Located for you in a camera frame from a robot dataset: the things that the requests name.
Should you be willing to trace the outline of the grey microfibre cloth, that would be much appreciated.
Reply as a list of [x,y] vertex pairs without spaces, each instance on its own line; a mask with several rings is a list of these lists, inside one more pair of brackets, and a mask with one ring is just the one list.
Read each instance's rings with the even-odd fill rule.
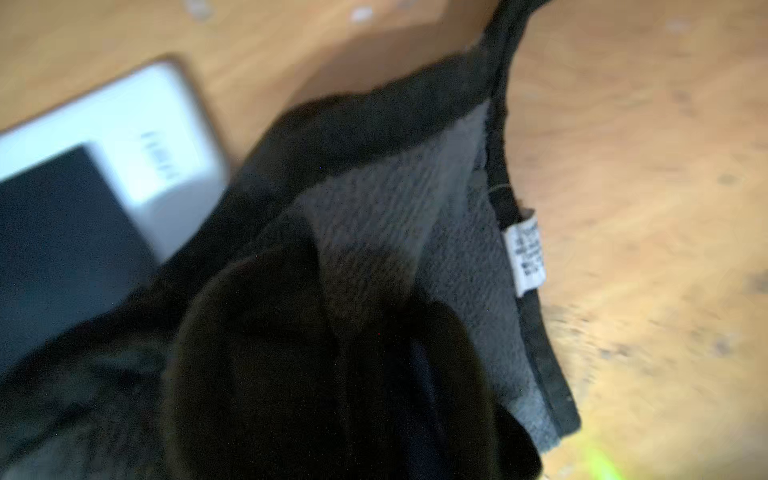
[[5,479],[535,479],[580,429],[504,130],[536,1],[286,112],[111,311],[1,383]]

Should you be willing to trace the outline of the white drawing tablet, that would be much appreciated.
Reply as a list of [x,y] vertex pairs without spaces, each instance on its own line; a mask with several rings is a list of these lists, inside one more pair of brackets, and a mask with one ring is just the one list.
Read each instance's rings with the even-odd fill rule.
[[159,60],[1,134],[1,367],[126,298],[229,181],[181,65]]

